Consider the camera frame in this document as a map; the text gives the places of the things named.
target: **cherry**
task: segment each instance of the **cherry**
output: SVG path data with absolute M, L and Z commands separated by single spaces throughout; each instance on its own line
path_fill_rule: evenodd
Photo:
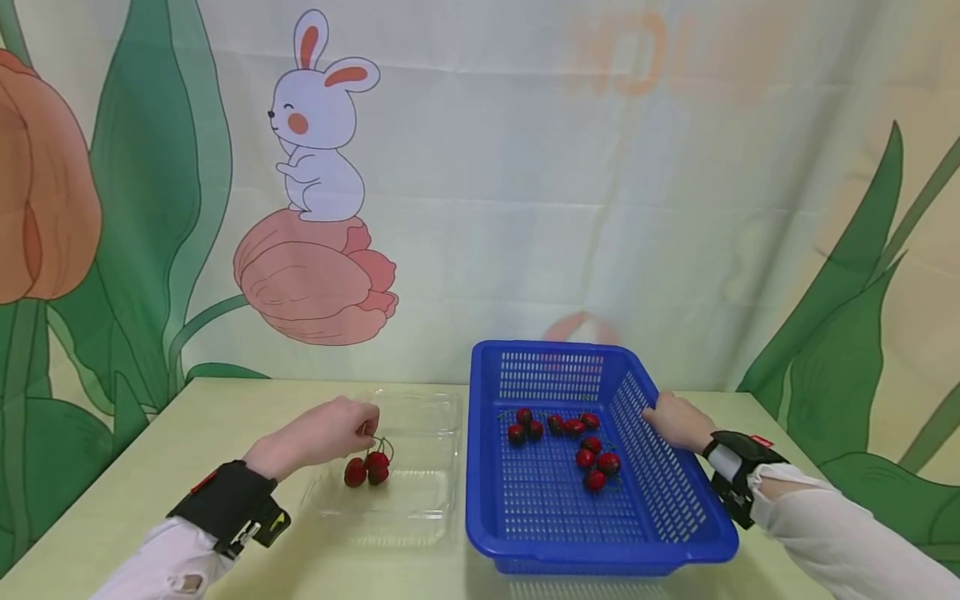
M 511 425 L 507 428 L 507 437 L 513 445 L 523 445 L 527 441 L 527 432 L 521 425 Z
M 597 468 L 608 477 L 613 477 L 620 472 L 620 457 L 612 452 L 605 452 L 597 459 Z
M 600 440 L 594 436 L 590 436 L 580 442 L 580 447 L 593 452 L 594 454 L 600 454 L 600 450 L 603 449 L 603 444 L 600 443 Z
M 597 455 L 589 450 L 583 449 L 577 452 L 577 467 L 583 470 L 591 470 L 596 460 Z
M 348 488 L 358 488 L 367 481 L 367 468 L 363 466 L 363 459 L 359 456 L 350 459 L 344 469 L 344 483 Z
M 383 452 L 371 452 L 367 455 L 367 460 L 364 461 L 363 466 L 369 470 L 387 468 L 390 466 L 390 459 Z
M 530 421 L 534 419 L 534 413 L 529 408 L 521 408 L 516 411 L 516 422 L 520 423 L 524 427 L 530 425 Z
M 560 415 L 550 415 L 546 419 L 546 426 L 550 428 L 550 433 L 554 436 L 564 434 L 564 420 Z
M 370 485 L 378 486 L 384 481 L 387 481 L 387 477 L 390 477 L 390 470 L 388 468 L 373 468 L 370 471 Z
M 601 490 L 603 490 L 603 487 L 606 485 L 607 485 L 607 475 L 604 475 L 601 471 L 592 470 L 591 472 L 584 475 L 584 487 L 587 488 L 588 492 L 593 492 L 593 493 L 600 492 Z
M 587 426 L 576 419 L 568 419 L 564 422 L 564 431 L 571 438 L 579 438 L 586 430 Z
M 587 429 L 599 429 L 600 419 L 593 413 L 584 413 L 580 416 L 580 422 L 587 426 Z
M 536 442 L 543 437 L 543 423 L 538 420 L 530 421 L 530 425 L 527 427 L 527 436 L 530 438 L 531 442 Z

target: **cartoon backdrop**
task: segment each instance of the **cartoon backdrop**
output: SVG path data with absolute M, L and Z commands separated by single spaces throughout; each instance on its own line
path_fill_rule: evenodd
M 750 391 L 960 568 L 957 13 L 0 0 L 0 572 L 193 377 L 497 337 Z

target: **wrist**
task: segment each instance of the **wrist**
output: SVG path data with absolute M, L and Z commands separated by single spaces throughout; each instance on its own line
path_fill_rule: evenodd
M 699 433 L 696 436 L 695 438 L 696 442 L 693 444 L 693 447 L 690 448 L 690 451 L 692 451 L 694 454 L 699 454 L 703 456 L 704 452 L 707 450 L 707 447 L 710 445 L 711 442 L 713 442 L 714 431 L 720 431 L 720 429 L 718 429 L 717 427 L 705 428 L 701 433 Z
M 243 460 L 251 471 L 277 482 L 283 481 L 298 468 L 295 457 L 290 455 L 284 444 L 280 444 L 273 434 L 257 440 Z

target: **basket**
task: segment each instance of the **basket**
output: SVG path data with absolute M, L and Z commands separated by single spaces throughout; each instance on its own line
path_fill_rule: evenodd
M 724 563 L 739 538 L 696 457 L 643 419 L 658 392 L 624 348 L 487 341 L 473 349 L 467 446 L 467 535 L 502 573 L 662 577 Z M 617 448 L 617 485 L 583 488 L 579 445 L 547 432 L 513 447 L 521 407 L 575 419 L 591 412 Z

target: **light green table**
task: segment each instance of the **light green table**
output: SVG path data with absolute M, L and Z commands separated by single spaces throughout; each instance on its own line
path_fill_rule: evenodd
M 187 489 L 220 463 L 241 456 L 263 433 L 339 394 L 452 392 L 466 386 L 199 379 L 133 443 L 36 546 L 0 581 L 0 598 L 86 598 L 139 546 Z M 756 433 L 810 474 L 816 469 L 745 394 L 686 395 L 721 427 Z M 467 411 L 464 410 L 466 429 Z M 466 450 L 467 437 L 462 437 Z M 465 451 L 461 452 L 463 461 Z M 443 598 L 537 600 L 758 598 L 815 600 L 828 594 L 757 528 L 740 532 L 740 552 L 721 565 L 680 569 L 662 581 L 501 576 L 464 532 L 459 470 L 457 510 L 442 543 L 417 549 L 344 546 L 321 535 L 320 518 L 300 509 L 311 472 L 276 492 L 294 526 L 270 550 L 252 546 L 208 594 L 210 600 L 266 598 Z

